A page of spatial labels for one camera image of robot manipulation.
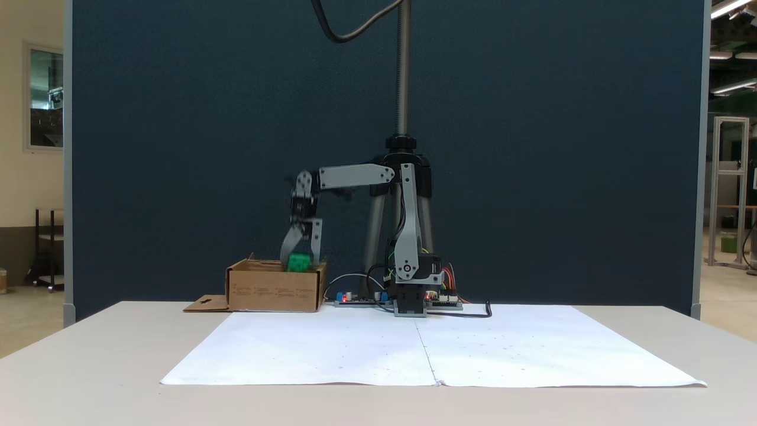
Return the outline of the grey pivoting gripper jaw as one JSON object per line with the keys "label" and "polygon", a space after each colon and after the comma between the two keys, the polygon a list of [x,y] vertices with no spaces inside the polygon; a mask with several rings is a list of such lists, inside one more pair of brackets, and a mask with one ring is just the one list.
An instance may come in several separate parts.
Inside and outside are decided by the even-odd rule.
{"label": "grey pivoting gripper jaw", "polygon": [[287,230],[280,248],[280,262],[284,269],[289,269],[293,254],[295,256],[295,263],[299,262],[298,259],[300,256],[306,254],[304,251],[298,251],[304,236],[303,224],[292,224]]}

